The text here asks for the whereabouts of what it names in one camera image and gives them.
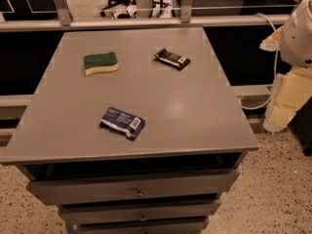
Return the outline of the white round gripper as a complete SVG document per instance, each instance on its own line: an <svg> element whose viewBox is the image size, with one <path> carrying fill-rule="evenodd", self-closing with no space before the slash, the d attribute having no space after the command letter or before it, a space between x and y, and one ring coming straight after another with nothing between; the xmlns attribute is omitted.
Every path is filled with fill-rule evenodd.
<svg viewBox="0 0 312 234"><path fill-rule="evenodd" d="M277 74L265 111L264 130L278 133L312 98L312 0L302 0L283 27L265 38L259 48L280 50L282 61L294 66L287 74Z"/></svg>

